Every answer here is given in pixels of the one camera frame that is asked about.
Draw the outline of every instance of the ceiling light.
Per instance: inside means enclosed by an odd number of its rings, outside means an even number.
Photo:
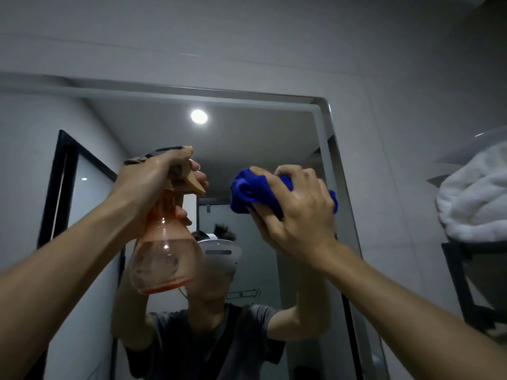
[[[206,121],[208,121],[208,115],[206,112],[200,109],[194,109],[190,114],[190,118],[196,124],[204,124]]]

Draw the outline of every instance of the neck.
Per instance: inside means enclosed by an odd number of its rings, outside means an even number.
[[[188,303],[189,325],[195,333],[210,332],[224,320],[224,298],[212,301],[189,298]]]

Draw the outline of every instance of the dark t-shirt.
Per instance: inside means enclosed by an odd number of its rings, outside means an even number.
[[[276,313],[269,306],[243,306],[236,321],[231,347],[217,380],[257,380],[265,361],[278,364],[285,342],[269,340],[267,327]],[[127,349],[130,372],[148,380],[195,380],[206,364],[227,324],[212,332],[195,336],[188,324],[187,310],[152,313],[157,338],[145,351]]]

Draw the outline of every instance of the vr headset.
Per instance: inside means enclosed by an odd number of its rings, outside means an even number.
[[[215,234],[206,235],[209,240],[197,242],[205,263],[227,274],[234,274],[241,258],[241,248],[233,241],[219,239]]]

